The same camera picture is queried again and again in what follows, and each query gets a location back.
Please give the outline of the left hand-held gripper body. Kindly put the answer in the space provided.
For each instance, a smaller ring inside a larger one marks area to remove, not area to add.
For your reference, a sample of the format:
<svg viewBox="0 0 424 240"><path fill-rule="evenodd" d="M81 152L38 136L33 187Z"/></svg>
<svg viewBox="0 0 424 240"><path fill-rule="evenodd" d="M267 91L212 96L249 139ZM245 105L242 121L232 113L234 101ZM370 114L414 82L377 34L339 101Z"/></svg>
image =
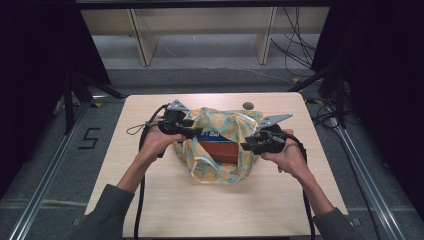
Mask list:
<svg viewBox="0 0 424 240"><path fill-rule="evenodd" d="M190 129L184 126L185 112L188 108L179 100L174 100L165 107L164 116L158 120L160 131L167 135L188 135Z"/></svg>

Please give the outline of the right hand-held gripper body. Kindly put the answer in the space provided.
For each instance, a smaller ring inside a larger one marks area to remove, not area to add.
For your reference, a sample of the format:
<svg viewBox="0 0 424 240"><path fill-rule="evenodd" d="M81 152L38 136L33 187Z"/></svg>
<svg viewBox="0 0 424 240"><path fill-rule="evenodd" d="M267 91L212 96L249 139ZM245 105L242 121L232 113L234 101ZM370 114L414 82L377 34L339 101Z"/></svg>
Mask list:
<svg viewBox="0 0 424 240"><path fill-rule="evenodd" d="M260 155L265 152L279 153L285 146L288 135L282 131L279 126L281 121L287 120L292 117L292 114L272 115L265 116L258 125L257 132L264 132L266 134L264 142L258 142L262 145L262 152L256 153Z"/></svg>

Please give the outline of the teal bag with orange print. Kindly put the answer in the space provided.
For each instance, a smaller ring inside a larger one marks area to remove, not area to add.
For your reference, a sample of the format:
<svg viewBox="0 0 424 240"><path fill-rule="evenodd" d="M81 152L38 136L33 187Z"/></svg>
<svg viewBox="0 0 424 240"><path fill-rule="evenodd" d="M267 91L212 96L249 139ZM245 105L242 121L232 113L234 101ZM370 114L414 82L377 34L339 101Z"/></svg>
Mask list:
<svg viewBox="0 0 424 240"><path fill-rule="evenodd" d="M187 119L194 121L194 127L202 128L204 133L215 132L236 144L235 163L215 161L197 137L172 146L197 181L236 184L249 176L257 159L252 152L243 150L240 144L255 133L263 118L262 112L248 110L222 111L202 107L188 112Z"/></svg>

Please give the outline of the red and blue box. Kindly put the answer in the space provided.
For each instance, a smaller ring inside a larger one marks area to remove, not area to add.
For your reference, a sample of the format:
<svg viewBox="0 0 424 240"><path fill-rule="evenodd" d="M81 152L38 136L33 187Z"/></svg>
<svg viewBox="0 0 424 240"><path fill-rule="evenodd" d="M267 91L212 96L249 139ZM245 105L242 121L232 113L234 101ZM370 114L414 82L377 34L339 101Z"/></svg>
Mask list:
<svg viewBox="0 0 424 240"><path fill-rule="evenodd" d="M238 144L223 137L220 133L216 131L202 132L197 136L197 141L215 162L238 163Z"/></svg>

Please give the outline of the person's left hand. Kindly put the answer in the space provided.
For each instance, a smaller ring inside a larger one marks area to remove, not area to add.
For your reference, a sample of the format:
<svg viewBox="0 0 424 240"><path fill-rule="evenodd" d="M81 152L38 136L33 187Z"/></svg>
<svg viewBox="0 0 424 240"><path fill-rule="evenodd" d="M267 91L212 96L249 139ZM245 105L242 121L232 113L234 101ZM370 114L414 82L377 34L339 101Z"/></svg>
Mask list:
<svg viewBox="0 0 424 240"><path fill-rule="evenodd" d="M169 145L174 142L183 142L186 138L181 134L164 134L158 127L159 120L154 120L149 126L136 160L142 163L153 163Z"/></svg>

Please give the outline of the person's right hand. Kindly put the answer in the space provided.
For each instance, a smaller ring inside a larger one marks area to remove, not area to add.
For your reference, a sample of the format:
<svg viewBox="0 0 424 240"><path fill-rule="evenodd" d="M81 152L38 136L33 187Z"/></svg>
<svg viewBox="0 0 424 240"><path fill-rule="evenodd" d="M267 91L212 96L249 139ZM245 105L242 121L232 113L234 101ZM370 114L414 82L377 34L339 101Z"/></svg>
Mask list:
<svg viewBox="0 0 424 240"><path fill-rule="evenodd" d="M288 173L297 180L300 180L302 175L308 171L299 145L290 138L286 140L285 146L281 152L265 152L261 154L261 158L275 163L279 173Z"/></svg>

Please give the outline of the black metal stand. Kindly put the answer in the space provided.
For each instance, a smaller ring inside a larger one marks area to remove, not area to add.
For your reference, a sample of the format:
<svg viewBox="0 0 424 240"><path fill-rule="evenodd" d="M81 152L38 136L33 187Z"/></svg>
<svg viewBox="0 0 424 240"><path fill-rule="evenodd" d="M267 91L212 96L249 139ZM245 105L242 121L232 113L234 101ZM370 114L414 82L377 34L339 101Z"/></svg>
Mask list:
<svg viewBox="0 0 424 240"><path fill-rule="evenodd" d="M340 127L345 128L344 78L341 70L334 64L329 64L300 84L290 88L289 92L299 92L319 79L322 79L321 86L318 90L319 96L323 98L335 96L336 107L332 112L332 116L336 118L336 123Z"/></svg>
<svg viewBox="0 0 424 240"><path fill-rule="evenodd" d="M63 98L66 116L65 133L69 133L72 127L75 125L72 96L75 95L80 103L90 102L93 99L93 95L88 89L89 86L93 86L117 99L126 98L125 94L114 90L110 86L96 81L95 79L89 77L86 74L79 72L69 73L63 81Z"/></svg>

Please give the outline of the dark curtain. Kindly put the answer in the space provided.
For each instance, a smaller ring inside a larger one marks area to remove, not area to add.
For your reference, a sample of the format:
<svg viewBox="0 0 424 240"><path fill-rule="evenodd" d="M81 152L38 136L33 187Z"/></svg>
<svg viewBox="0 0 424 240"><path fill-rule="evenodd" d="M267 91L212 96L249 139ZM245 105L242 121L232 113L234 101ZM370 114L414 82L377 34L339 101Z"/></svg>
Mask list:
<svg viewBox="0 0 424 240"><path fill-rule="evenodd" d="M313 69L341 57L357 112L424 217L424 0L334 0Z"/></svg>
<svg viewBox="0 0 424 240"><path fill-rule="evenodd" d="M0 198L73 72L110 82L76 0L0 0Z"/></svg>

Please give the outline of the aluminium floor rail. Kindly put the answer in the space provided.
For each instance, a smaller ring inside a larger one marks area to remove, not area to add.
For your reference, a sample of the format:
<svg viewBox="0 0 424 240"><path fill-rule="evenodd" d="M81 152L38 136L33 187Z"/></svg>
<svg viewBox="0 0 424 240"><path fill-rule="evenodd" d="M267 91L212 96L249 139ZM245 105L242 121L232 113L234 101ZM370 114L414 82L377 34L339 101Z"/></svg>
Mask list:
<svg viewBox="0 0 424 240"><path fill-rule="evenodd" d="M353 172L357 174L357 178L361 183L363 190L367 194L374 211L379 217L388 238L390 240L406 240L405 235L402 233L400 226L395 219L395 215L390 210L389 205L383 198L381 192L378 190L377 185L364 164L347 130L337 126L336 132L341 137L341 141L347 149L348 156L352 162Z"/></svg>
<svg viewBox="0 0 424 240"><path fill-rule="evenodd" d="M5 240L25 239L89 104L81 103L79 106L71 104L71 107L75 111L71 126L66 126L64 112L53 119L31 153L30 159L23 165L0 201L0 210L13 210L17 213L17 218L12 221L12 228L7 231Z"/></svg>

